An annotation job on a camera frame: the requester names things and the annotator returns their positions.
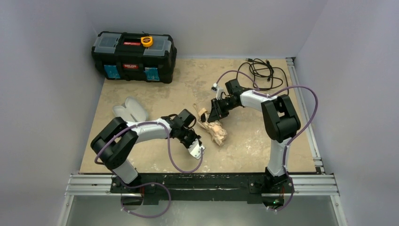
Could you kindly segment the beige umbrella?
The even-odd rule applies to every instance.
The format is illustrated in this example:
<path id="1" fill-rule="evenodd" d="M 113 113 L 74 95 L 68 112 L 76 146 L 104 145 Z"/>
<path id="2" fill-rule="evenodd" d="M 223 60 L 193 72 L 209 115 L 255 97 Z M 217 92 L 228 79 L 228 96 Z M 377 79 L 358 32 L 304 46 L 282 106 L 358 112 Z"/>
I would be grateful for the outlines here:
<path id="1" fill-rule="evenodd" d="M 220 121 L 215 121 L 215 122 L 201 122 L 200 121 L 200 116 L 203 113 L 207 114 L 207 117 L 209 116 L 209 111 L 206 108 L 201 108 L 199 109 L 198 105 L 196 103 L 193 104 L 193 108 L 197 112 L 198 116 L 198 123 L 201 128 L 206 130 L 212 138 L 212 141 L 215 142 L 218 146 L 223 146 L 224 141 L 227 138 L 227 131 L 222 127 L 222 123 Z"/>

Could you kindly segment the grey umbrella case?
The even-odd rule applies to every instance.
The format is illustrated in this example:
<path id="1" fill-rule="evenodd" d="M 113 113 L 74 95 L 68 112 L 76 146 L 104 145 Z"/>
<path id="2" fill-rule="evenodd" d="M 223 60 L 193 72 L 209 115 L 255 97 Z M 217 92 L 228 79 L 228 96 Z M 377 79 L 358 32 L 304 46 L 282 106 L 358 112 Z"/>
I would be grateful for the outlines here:
<path id="1" fill-rule="evenodd" d="M 126 98 L 121 105 L 112 108 L 115 117 L 121 117 L 124 121 L 143 122 L 149 118 L 145 108 L 132 96 Z"/>

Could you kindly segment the black plastic toolbox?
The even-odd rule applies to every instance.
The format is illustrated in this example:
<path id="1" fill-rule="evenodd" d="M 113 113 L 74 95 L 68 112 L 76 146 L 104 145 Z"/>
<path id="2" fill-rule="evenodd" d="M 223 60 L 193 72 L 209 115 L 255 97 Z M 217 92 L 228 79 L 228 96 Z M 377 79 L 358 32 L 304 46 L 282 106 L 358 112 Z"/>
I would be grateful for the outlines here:
<path id="1" fill-rule="evenodd" d="M 152 36 L 145 48 L 141 37 Z M 108 80 L 162 82 L 173 80 L 177 49 L 168 34 L 103 31 L 91 48 L 95 68 Z"/>

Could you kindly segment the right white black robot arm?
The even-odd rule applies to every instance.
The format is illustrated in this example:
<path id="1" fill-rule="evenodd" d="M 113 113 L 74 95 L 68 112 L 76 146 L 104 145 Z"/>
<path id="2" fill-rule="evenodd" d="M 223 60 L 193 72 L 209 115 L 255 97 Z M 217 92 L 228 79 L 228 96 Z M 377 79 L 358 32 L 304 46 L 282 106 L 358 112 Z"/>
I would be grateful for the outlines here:
<path id="1" fill-rule="evenodd" d="M 210 114 L 200 114 L 202 122 L 215 122 L 229 115 L 236 107 L 249 107 L 263 114 L 267 135 L 271 139 L 269 163 L 265 169 L 264 185 L 276 186 L 287 181 L 287 159 L 290 141 L 297 135 L 301 122 L 288 95 L 270 96 L 260 94 L 253 89 L 244 88 L 237 79 L 225 83 L 228 96 L 223 98 L 224 90 L 214 84 L 212 90 L 217 93 L 211 100 Z"/>

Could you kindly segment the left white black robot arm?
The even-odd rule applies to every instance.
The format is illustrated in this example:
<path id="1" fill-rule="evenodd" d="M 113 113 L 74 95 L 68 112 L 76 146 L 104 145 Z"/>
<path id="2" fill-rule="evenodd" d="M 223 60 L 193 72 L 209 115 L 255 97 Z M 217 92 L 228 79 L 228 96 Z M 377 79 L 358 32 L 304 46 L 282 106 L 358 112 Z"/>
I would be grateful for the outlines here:
<path id="1" fill-rule="evenodd" d="M 200 140 L 201 136 L 193 129 L 195 122 L 196 117 L 187 109 L 153 121 L 130 122 L 115 117 L 91 141 L 90 147 L 96 154 L 95 163 L 104 165 L 125 184 L 131 184 L 139 177 L 136 168 L 128 161 L 134 145 L 165 139 L 168 155 L 171 156 L 172 138 L 177 139 L 192 157 L 202 161 L 205 147 Z"/>

